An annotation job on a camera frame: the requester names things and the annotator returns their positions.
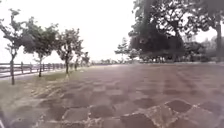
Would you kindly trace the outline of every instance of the sky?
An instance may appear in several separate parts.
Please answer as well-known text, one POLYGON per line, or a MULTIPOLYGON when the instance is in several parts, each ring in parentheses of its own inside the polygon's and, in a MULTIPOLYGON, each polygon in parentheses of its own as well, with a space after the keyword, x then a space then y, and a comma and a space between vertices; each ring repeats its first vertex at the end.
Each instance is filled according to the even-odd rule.
MULTIPOLYGON (((84 51, 88 51, 92 60, 119 59, 114 54, 122 37, 128 38, 131 25, 135 23, 132 14, 134 0, 2 0, 0 18, 9 19, 9 8, 20 9, 18 20, 27 21, 34 16, 41 26, 58 23, 59 29, 80 28, 81 39, 84 40, 84 51)), ((5 47, 7 40, 0 32, 0 63, 10 61, 10 54, 5 47)), ((211 39, 216 32, 201 32, 196 40, 201 42, 211 39)), ((23 54, 19 50, 16 63, 35 63, 35 56, 23 54)), ((61 62, 57 53, 44 60, 45 63, 61 62)))

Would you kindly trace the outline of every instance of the railing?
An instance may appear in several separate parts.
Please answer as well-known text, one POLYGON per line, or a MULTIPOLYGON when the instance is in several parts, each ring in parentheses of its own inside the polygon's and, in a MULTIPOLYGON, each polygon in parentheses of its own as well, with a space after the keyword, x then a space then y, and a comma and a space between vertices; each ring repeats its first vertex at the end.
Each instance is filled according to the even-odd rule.
MULTIPOLYGON (((73 63, 69 64, 69 68, 74 68, 73 63)), ((41 64, 42 72, 64 69, 65 64, 41 64)), ((39 64, 14 64, 14 75, 25 75, 39 72, 39 64)), ((10 77, 10 63, 0 63, 0 78, 10 77)))

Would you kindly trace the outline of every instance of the walkway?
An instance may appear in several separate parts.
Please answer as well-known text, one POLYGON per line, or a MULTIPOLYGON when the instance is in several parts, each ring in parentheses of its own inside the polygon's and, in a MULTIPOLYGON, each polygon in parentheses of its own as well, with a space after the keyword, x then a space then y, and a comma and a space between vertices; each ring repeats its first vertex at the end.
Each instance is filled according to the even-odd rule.
POLYGON ((30 98, 15 128, 224 128, 224 67, 93 68, 30 98))

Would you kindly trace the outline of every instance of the wet pavement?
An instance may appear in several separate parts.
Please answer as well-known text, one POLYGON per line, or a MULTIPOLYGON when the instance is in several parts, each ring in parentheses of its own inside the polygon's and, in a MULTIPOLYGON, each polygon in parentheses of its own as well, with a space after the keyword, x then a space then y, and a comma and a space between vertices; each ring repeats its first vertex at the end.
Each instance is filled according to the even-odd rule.
POLYGON ((107 66, 14 110, 13 128, 224 128, 224 67, 107 66))

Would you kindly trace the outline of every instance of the tree trunk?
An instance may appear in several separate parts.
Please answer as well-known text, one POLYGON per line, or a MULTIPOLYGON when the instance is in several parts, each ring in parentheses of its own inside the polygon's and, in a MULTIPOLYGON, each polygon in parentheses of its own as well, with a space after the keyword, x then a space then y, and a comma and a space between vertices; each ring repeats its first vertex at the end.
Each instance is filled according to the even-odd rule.
POLYGON ((221 24, 219 24, 216 27, 216 32, 217 32, 217 40, 216 40, 216 57, 217 60, 216 62, 221 61, 221 56, 222 56, 222 30, 221 30, 221 24))
POLYGON ((65 60, 65 66, 66 66, 66 74, 68 74, 68 60, 65 60))
POLYGON ((39 77, 42 77, 42 60, 39 63, 39 77))
POLYGON ((10 61, 10 75, 11 75, 12 85, 15 85, 15 78, 14 78, 14 59, 12 59, 10 61))
POLYGON ((122 60, 122 64, 123 64, 123 62, 124 62, 124 54, 122 53, 121 56, 122 56, 121 60, 122 60))

